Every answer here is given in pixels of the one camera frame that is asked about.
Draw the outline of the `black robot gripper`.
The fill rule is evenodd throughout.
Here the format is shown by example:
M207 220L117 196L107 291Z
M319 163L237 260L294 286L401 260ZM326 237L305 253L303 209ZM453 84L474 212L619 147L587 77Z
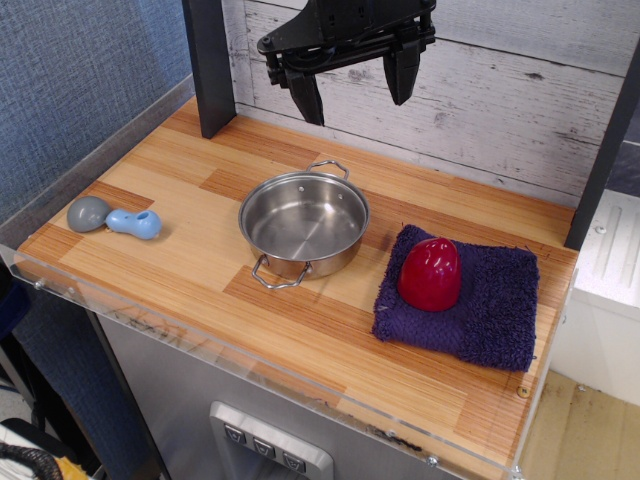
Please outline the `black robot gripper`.
M394 103L409 100L420 56L435 41L434 1L309 1L257 43L273 85L287 86L307 123L323 126L314 74L381 57Z

